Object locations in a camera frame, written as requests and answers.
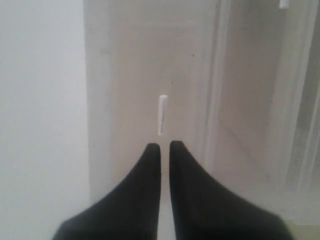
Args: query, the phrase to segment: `door frame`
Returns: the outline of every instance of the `door frame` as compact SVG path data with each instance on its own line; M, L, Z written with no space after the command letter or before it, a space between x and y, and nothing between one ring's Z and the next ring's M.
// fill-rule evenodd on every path
M291 0L289 8L281 10L287 11L287 27L264 153L265 160L273 166L267 168L270 179L279 187L284 186L288 174L318 3L319 0ZM204 45L204 51L210 49L211 56L202 60L204 74L197 85L192 153L209 173L214 168L231 4L232 0L215 0L213 27L207 29L206 36L211 42Z
M232 0L214 0L212 26L204 29L201 76L197 85L196 114L194 119L194 139L192 153L204 169L213 170L213 155L218 130L218 117L221 101L227 35Z
M264 160L270 180L279 189L289 171L318 4L319 0L291 0L287 9Z

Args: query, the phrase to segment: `white wall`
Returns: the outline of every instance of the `white wall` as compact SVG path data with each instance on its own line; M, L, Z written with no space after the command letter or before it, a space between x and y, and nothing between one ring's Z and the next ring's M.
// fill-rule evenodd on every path
M84 0L90 199L113 187L111 162L112 82L109 0Z
M89 204L83 3L0 2L0 239L51 239Z

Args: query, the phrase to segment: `wall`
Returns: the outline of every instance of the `wall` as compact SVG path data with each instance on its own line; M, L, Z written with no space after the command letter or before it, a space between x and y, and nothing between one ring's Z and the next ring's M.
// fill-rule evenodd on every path
M89 205L82 1L1 1L0 31L0 239L51 239Z
M220 118L261 165L285 19L278 0L231 5Z
M112 81L110 1L84 0L90 199L96 202L112 182Z

